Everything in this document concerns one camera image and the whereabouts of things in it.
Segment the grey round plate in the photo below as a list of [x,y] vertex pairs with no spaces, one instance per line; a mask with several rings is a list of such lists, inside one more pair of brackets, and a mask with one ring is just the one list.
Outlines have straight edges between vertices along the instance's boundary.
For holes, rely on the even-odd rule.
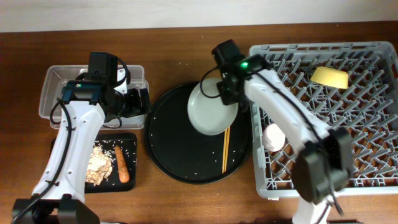
[[207,98],[198,83],[188,98],[187,112],[192,126],[199,133],[214,136],[232,125],[238,108],[237,103],[224,105],[220,97]]

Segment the pink plastic cup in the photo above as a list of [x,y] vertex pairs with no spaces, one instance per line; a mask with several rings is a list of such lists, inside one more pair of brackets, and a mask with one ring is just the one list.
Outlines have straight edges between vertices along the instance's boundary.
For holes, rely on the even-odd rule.
[[280,151],[285,145],[285,134],[275,123],[269,124],[262,133],[262,143],[270,152]]

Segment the pile of peanut shells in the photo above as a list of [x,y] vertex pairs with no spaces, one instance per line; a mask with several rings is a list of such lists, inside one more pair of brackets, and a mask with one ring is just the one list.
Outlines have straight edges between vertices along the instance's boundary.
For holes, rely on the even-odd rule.
[[111,175],[113,162],[114,159],[109,151],[105,151],[101,146],[95,146],[90,155],[85,182],[93,184],[94,187],[100,185]]

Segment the yellow plastic bowl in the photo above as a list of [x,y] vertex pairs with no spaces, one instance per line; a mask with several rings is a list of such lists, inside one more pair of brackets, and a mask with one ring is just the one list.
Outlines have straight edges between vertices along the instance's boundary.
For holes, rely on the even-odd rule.
[[310,78],[312,82],[341,89],[348,88],[348,79],[348,73],[328,67],[317,67]]

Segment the orange carrot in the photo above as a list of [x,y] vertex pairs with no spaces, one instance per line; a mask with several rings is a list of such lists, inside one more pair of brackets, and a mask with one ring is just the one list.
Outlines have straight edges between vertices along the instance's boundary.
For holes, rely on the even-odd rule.
[[130,180],[129,171],[127,169],[126,162],[124,160],[123,152],[120,146],[116,145],[114,148],[117,165],[118,165],[118,173],[119,173],[119,180],[121,183],[127,183]]

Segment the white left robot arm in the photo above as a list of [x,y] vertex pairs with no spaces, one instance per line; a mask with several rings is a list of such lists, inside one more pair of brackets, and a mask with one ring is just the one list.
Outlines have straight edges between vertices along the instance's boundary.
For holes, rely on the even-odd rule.
[[85,205],[86,170],[96,137],[105,123],[144,115],[151,108],[147,89],[117,91],[130,82],[121,58],[90,53],[87,72],[68,81],[57,100],[62,117],[49,161],[32,196],[16,200],[13,223],[45,223],[54,210],[59,223],[100,223]]

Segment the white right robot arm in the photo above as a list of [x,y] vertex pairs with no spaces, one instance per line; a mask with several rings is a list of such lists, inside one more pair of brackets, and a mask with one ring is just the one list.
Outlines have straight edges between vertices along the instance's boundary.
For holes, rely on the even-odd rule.
[[292,223],[326,223],[331,208],[342,215],[336,194],[353,176],[353,139],[348,130],[332,128],[310,112],[263,56],[245,57],[231,39],[211,54],[222,77],[216,86],[223,104],[256,103],[282,130],[297,156],[291,179],[300,198]]

